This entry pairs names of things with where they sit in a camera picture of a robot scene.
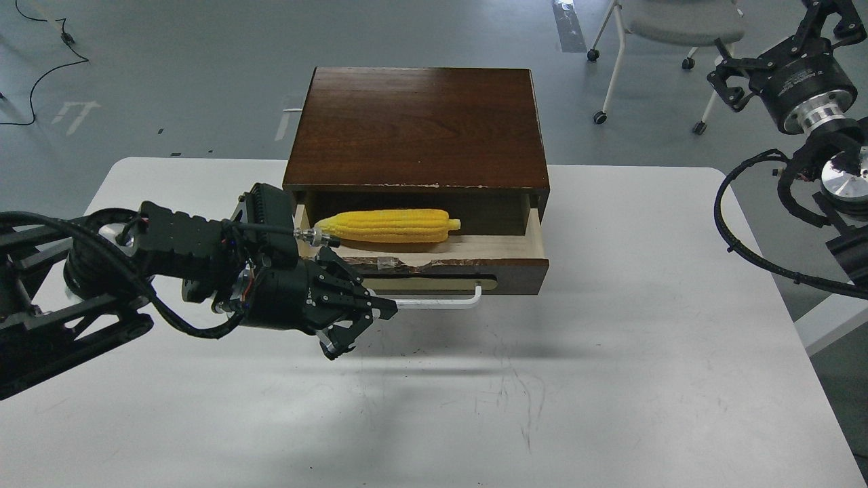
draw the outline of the floor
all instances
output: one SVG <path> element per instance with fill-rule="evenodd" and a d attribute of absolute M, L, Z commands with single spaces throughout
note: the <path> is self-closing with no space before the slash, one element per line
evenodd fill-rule
<path fill-rule="evenodd" d="M 868 0 L 854 2 L 868 20 Z M 578 22 L 570 34 L 569 19 L 552 0 L 224 1 L 207 7 L 42 0 L 51 15 L 69 18 L 75 47 L 91 62 L 60 69 L 39 84 L 36 124 L 0 126 L 0 208 L 78 216 L 111 165 L 127 156 L 287 158 L 298 114 L 283 110 L 301 107 L 315 66 L 530 68 L 549 164 L 728 171 L 767 148 L 791 154 L 803 143 L 803 136 L 778 133 L 758 101 L 739 114 L 718 103 L 707 132 L 691 134 L 711 93 L 705 74 L 716 54 L 701 50 L 696 68 L 684 71 L 685 49 L 633 36 L 609 119 L 594 125 L 617 35 L 607 30 L 600 60 L 587 63 L 583 44 L 593 42 L 607 2 L 576 3 Z M 22 0 L 21 8 L 41 16 L 32 2 Z M 792 34 L 804 15 L 799 2 L 755 0 L 741 8 L 747 35 L 737 54 L 744 56 Z M 836 58 L 864 89 L 868 43 L 842 48 Z M 48 23 L 23 18 L 11 1 L 0 3 L 0 92 L 8 98 L 0 102 L 0 122 L 27 122 L 33 82 L 72 61 Z M 849 113 L 868 115 L 868 96 Z M 763 255 L 803 273 L 844 279 L 825 250 L 834 234 L 786 213 L 771 169 L 745 173 L 734 186 Z M 797 198 L 814 191 L 809 184 L 794 188 Z M 778 286 L 794 320 L 826 297 L 787 280 Z M 852 449 L 867 453 L 868 326 L 812 359 Z M 858 462 L 868 478 L 868 463 Z"/>

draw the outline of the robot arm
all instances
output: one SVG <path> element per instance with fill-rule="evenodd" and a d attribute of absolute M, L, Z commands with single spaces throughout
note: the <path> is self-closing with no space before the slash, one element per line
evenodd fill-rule
<path fill-rule="evenodd" d="M 257 184 L 239 200 L 224 221 L 150 201 L 138 211 L 111 208 L 73 221 L 1 213 L 0 399 L 142 336 L 154 324 L 137 312 L 148 303 L 172 327 L 205 339 L 239 325 L 297 329 L 316 335 L 329 359 L 351 351 L 375 318 L 395 314 L 396 303 L 373 296 L 330 249 L 338 240 L 294 228 L 288 194 Z M 15 230 L 23 226 L 36 227 Z M 297 239 L 323 247 L 301 259 Z M 24 283 L 64 259 L 63 277 L 82 301 L 43 313 Z M 157 296 L 155 275 L 181 278 L 185 301 L 211 299 L 228 319 L 206 329 L 188 324 Z M 84 334 L 106 314 L 117 321 Z"/>
<path fill-rule="evenodd" d="M 780 132 L 808 137 L 792 158 L 772 149 L 741 163 L 720 187 L 714 219 L 729 250 L 753 264 L 797 283 L 868 300 L 868 226 L 859 228 L 844 219 L 868 218 L 868 117 L 856 121 L 845 115 L 857 91 L 833 56 L 838 47 L 864 41 L 865 26 L 851 0 L 803 3 L 807 10 L 795 34 L 756 58 L 733 58 L 720 40 L 716 42 L 722 60 L 707 80 L 723 101 L 739 112 L 758 96 Z M 832 15 L 840 17 L 832 30 L 835 43 L 822 37 L 823 26 Z M 729 85 L 734 76 L 747 79 L 747 92 Z M 729 231 L 720 212 L 723 192 L 741 172 L 762 161 L 785 163 L 777 191 L 791 215 L 816 227 L 833 225 L 841 234 L 826 245 L 855 286 L 774 265 L 744 247 Z M 813 198 L 822 214 L 799 204 L 791 190 L 796 181 L 817 179 L 821 180 L 820 191 Z"/>

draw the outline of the white chair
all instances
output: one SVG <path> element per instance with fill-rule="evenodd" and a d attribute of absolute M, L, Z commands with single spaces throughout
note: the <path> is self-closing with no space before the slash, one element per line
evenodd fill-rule
<path fill-rule="evenodd" d="M 596 46 L 613 13 L 618 29 L 618 57 L 615 59 L 615 69 L 612 71 L 602 110 L 594 114 L 594 123 L 597 124 L 604 123 L 608 118 L 608 107 L 624 60 L 627 34 L 636 34 L 661 43 L 692 47 L 687 58 L 681 62 L 683 69 L 694 66 L 693 54 L 697 48 L 713 46 L 714 40 L 719 38 L 724 44 L 729 44 L 732 50 L 731 44 L 745 35 L 744 20 L 732 0 L 611 0 L 594 44 L 588 51 L 588 61 L 591 63 L 600 57 Z M 712 93 L 702 118 L 694 125 L 695 134 L 705 132 L 706 120 L 716 97 L 717 95 Z"/>

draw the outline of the wooden box lid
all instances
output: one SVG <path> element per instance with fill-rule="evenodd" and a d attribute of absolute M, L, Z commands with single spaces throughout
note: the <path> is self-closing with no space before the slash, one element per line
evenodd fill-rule
<path fill-rule="evenodd" d="M 549 194 L 527 69 L 316 68 L 288 190 Z"/>

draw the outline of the yellow corn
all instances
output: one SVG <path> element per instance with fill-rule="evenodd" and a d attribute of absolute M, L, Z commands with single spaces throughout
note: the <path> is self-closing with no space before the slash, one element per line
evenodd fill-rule
<path fill-rule="evenodd" d="M 352 241 L 443 242 L 449 231 L 461 228 L 461 221 L 435 208 L 400 208 L 342 212 L 314 227 Z"/>

